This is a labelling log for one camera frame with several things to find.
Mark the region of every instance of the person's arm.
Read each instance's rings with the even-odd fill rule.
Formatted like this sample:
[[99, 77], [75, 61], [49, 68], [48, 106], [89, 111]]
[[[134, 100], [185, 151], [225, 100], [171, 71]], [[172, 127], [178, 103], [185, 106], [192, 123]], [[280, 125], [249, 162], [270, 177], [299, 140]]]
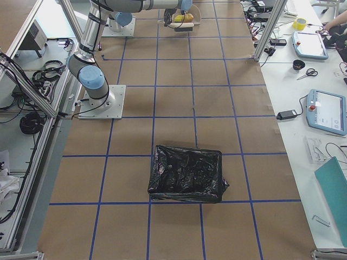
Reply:
[[334, 20], [327, 23], [324, 28], [329, 31], [332, 27], [338, 26], [340, 24], [347, 23], [347, 10], [342, 14], [338, 15]]

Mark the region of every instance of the keyboard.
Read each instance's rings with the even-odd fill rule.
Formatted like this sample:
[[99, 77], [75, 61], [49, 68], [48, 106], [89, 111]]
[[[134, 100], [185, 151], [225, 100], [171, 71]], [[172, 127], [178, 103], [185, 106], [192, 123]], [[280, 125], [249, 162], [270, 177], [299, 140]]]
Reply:
[[294, 0], [287, 0], [285, 10], [284, 10], [284, 16], [287, 17], [297, 17], [298, 12], [295, 8]]

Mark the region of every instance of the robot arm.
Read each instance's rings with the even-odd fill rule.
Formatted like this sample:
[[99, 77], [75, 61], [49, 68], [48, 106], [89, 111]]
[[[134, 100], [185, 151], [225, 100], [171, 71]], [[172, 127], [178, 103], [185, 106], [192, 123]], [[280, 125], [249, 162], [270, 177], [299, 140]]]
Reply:
[[102, 71], [95, 65], [94, 53], [111, 14], [130, 14], [151, 9], [176, 9], [188, 11], [192, 0], [90, 0], [85, 31], [79, 50], [68, 60], [70, 72], [82, 83], [95, 109], [108, 109], [114, 96], [109, 90]]

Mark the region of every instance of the black cup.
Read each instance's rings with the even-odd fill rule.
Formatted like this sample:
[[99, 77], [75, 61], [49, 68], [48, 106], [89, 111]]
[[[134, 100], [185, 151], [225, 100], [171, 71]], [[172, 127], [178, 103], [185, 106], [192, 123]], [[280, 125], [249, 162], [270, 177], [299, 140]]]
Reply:
[[295, 60], [293, 61], [293, 69], [295, 70], [301, 70], [305, 68], [305, 62], [301, 61], [301, 60]]

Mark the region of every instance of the scissors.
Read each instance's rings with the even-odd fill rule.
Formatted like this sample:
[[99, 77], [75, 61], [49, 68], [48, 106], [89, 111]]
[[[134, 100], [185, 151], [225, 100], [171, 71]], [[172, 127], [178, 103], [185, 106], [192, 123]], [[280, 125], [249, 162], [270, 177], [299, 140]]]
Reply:
[[306, 74], [304, 76], [301, 76], [300, 78], [298, 78], [297, 80], [301, 80], [305, 77], [308, 77], [308, 76], [311, 76], [311, 77], [315, 77], [318, 75], [318, 71], [316, 71], [315, 69], [313, 68], [309, 68], [307, 71], [306, 71]]

